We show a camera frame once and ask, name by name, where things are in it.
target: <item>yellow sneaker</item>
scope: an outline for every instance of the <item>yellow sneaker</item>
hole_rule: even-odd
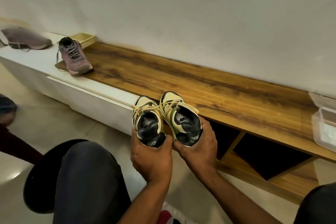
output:
[[[202,124],[195,107],[188,105],[178,94],[167,91],[160,99],[160,110],[173,131],[175,140],[187,147],[199,140]]]
[[[149,97],[142,96],[132,109],[133,126],[140,141],[151,147],[160,147],[166,139],[166,134],[158,105]]]

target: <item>yellow basket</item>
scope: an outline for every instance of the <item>yellow basket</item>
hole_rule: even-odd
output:
[[[85,33],[78,33],[76,35],[70,36],[70,38],[78,41],[81,44],[82,49],[95,43],[95,36]]]

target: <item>wall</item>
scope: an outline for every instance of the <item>wall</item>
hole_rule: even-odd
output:
[[[336,95],[336,0],[0,0],[0,16]]]

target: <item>white countertop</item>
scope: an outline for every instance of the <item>white countertop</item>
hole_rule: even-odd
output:
[[[55,67],[56,54],[58,50],[57,42],[64,36],[53,33],[44,33],[42,35],[52,40],[53,45],[51,47],[44,50],[30,50],[25,52],[6,46],[0,48],[0,58],[11,60],[25,67],[34,69],[61,81],[102,95],[129,107],[131,107],[136,102],[139,97],[137,95],[81,76],[74,77],[68,72],[62,72],[58,70]]]

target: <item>person's left hand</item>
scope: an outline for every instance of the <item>person's left hand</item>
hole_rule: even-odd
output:
[[[170,183],[173,168],[172,145],[173,138],[171,136],[166,136],[159,148],[144,145],[137,137],[136,129],[132,129],[131,161],[147,183]]]

